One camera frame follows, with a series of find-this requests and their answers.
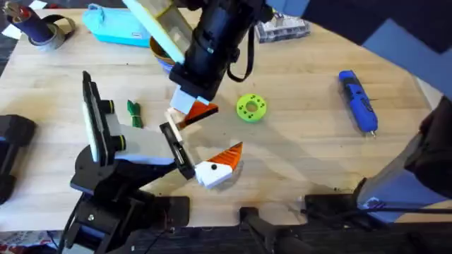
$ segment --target green object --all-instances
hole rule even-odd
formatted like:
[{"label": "green object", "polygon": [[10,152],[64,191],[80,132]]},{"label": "green object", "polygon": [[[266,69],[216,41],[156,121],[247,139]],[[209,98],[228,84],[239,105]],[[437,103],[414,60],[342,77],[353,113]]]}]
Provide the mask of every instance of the green object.
[{"label": "green object", "polygon": [[241,119],[253,123],[266,114],[267,102],[259,95],[247,94],[240,97],[235,108]]},{"label": "green object", "polygon": [[132,116],[132,126],[137,128],[143,128],[143,122],[141,121],[141,107],[138,103],[127,101],[127,110]]}]

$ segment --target duct tape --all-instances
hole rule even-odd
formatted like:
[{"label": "duct tape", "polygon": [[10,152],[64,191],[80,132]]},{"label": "duct tape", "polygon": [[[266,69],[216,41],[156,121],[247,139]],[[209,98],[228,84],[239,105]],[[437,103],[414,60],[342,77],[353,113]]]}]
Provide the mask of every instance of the duct tape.
[{"label": "duct tape", "polygon": [[[54,24],[56,21],[61,19],[66,19],[68,21],[71,27],[68,33],[64,33],[64,31],[58,25]],[[72,36],[72,34],[76,30],[76,24],[74,23],[74,21],[61,15],[49,15],[42,20],[47,24],[54,35],[52,36],[52,38],[48,39],[45,42],[35,42],[31,37],[28,37],[28,41],[43,52],[58,49],[67,39]]]},{"label": "duct tape", "polygon": [[267,102],[259,95],[247,94],[237,101],[236,110],[241,119],[257,122],[266,114]]}]

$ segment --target black wire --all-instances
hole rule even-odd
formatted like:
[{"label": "black wire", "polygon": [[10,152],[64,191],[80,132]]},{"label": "black wire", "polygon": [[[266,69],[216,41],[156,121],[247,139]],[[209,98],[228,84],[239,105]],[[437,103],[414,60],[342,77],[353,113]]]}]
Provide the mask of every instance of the black wire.
[{"label": "black wire", "polygon": [[248,78],[249,74],[253,72],[253,65],[254,65],[254,23],[251,24],[251,27],[249,27],[248,30],[248,62],[246,63],[246,72],[245,76],[243,78],[239,78],[232,74],[231,72],[231,63],[227,65],[227,75],[230,79],[232,79],[235,82],[243,82]]},{"label": "black wire", "polygon": [[[301,211],[304,214],[313,214],[313,215],[319,215],[317,213],[310,212],[308,210],[302,210]],[[363,210],[353,210],[349,212],[344,212],[341,214],[337,214],[334,216],[321,216],[322,219],[329,220],[329,221],[335,221],[339,219],[343,219],[346,217],[350,217],[352,215],[357,214],[368,214],[370,212],[407,212],[407,213],[419,213],[419,214],[452,214],[452,209],[422,209],[422,208],[401,208],[401,207],[387,207],[387,208],[369,208],[369,209],[363,209]]]},{"label": "black wire", "polygon": [[59,245],[58,245],[58,250],[56,250],[56,254],[62,254],[63,253],[63,249],[65,247],[65,243],[64,241],[66,240],[66,234],[69,230],[70,225],[72,224],[73,218],[76,216],[76,210],[78,205],[80,204],[80,202],[82,201],[82,199],[84,198],[85,193],[82,193],[82,195],[80,195],[80,198],[78,199],[76,205],[74,206],[71,214],[69,215],[68,221],[66,222],[66,226],[64,226],[64,230],[63,233],[61,234],[61,238],[59,239]]},{"label": "black wire", "polygon": [[58,244],[55,242],[54,236],[50,233],[50,231],[46,231],[47,232],[47,236],[50,238],[50,240],[52,240],[52,243],[55,245],[55,248],[58,250]]},{"label": "black wire", "polygon": [[166,232],[167,230],[164,229],[162,230],[162,232],[160,232],[160,234],[158,234],[155,238],[154,241],[152,243],[150,243],[150,245],[148,246],[148,248],[146,249],[146,251],[144,252],[144,254],[148,254],[149,250],[154,246],[155,243],[157,243],[157,240]]}]

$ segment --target orange cone piece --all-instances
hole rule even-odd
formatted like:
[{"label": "orange cone piece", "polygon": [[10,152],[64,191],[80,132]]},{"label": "orange cone piece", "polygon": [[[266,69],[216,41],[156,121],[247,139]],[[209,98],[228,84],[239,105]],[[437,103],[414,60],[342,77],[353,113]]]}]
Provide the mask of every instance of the orange cone piece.
[{"label": "orange cone piece", "polygon": [[240,157],[242,156],[242,145],[243,142],[240,142],[230,149],[225,150],[218,155],[210,158],[208,162],[215,162],[218,164],[226,164],[231,166],[232,170],[235,170],[237,165],[239,164]]},{"label": "orange cone piece", "polygon": [[189,126],[190,124],[195,123],[217,112],[218,106],[216,104],[209,103],[209,105],[205,105],[202,102],[195,101],[190,109],[190,112],[185,116],[184,120],[181,123],[177,124],[177,128],[181,130],[186,126]]}]

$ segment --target wooden table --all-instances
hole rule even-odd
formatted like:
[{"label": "wooden table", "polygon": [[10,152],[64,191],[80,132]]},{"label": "wooden table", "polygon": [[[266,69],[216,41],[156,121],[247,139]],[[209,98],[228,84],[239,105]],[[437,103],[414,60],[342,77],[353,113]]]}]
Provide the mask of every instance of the wooden table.
[{"label": "wooden table", "polygon": [[[174,83],[149,49],[98,42],[81,22],[84,10],[43,10],[78,24],[75,35],[54,52],[39,52],[22,36],[0,80],[2,114],[20,114],[38,124],[32,145],[16,167],[18,182],[0,207],[0,231],[62,229],[80,193],[69,187],[74,161],[88,141],[81,111],[82,71],[113,99],[119,120],[130,123],[128,99],[140,102],[145,126],[157,130]],[[199,12],[184,13],[195,24]],[[237,210],[253,205],[274,224],[304,223],[298,209],[309,193],[350,192],[388,164],[429,113],[413,77],[393,64],[316,25],[300,40],[256,43],[254,72],[244,83],[225,78],[214,103],[220,113],[184,135],[195,158],[244,142],[242,166],[219,188],[206,190],[178,171],[143,189],[191,198],[190,226],[237,224]],[[243,74],[246,43],[233,68]],[[352,69],[379,117],[377,138],[355,128],[340,96],[338,73]],[[264,120],[240,120],[235,102],[246,93],[268,102]]]}]

